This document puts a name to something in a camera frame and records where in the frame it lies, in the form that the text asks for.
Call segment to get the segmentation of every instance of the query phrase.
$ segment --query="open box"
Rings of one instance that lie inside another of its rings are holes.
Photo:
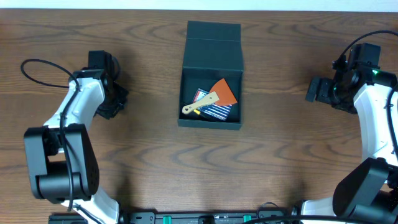
[[[242,75],[241,25],[188,21],[178,125],[193,128],[240,129]],[[207,121],[195,113],[182,113],[182,108],[192,103],[199,88],[209,91],[222,78],[225,78],[238,101],[232,105],[226,121]]]

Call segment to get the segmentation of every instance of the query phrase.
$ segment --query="beige handle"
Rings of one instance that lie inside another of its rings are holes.
[[[219,100],[217,93],[212,92],[207,94],[205,97],[203,97],[201,100],[196,101],[190,105],[184,106],[182,108],[182,113],[183,114],[189,114],[193,110],[202,107],[202,106],[207,106],[207,105],[212,105],[213,103],[216,103]]]

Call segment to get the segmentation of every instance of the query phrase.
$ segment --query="orange object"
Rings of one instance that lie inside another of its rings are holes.
[[[225,78],[218,81],[215,85],[213,85],[213,87],[211,87],[210,93],[214,91],[217,93],[219,98],[219,100],[215,102],[215,105],[228,106],[237,103],[234,94],[225,81]]]

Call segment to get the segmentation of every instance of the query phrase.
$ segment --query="dark green box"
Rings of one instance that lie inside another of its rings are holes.
[[[241,25],[188,21],[178,125],[239,130],[242,126],[242,75]],[[225,78],[238,101],[232,106],[226,121],[206,121],[195,113],[182,113],[182,108],[192,102],[199,88],[210,91],[222,78]]]

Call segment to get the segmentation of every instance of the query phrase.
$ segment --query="blue and white striped object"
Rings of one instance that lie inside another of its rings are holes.
[[[201,100],[203,97],[205,97],[209,92],[198,89],[197,93],[195,94],[195,97],[193,98],[192,103]],[[225,121],[226,118],[229,115],[229,111],[231,111],[232,105],[228,106],[217,106],[215,104],[208,105],[208,106],[202,106],[201,108],[197,109],[198,111],[201,111],[205,114],[208,114],[210,116],[213,116],[215,118],[218,118],[220,120]]]

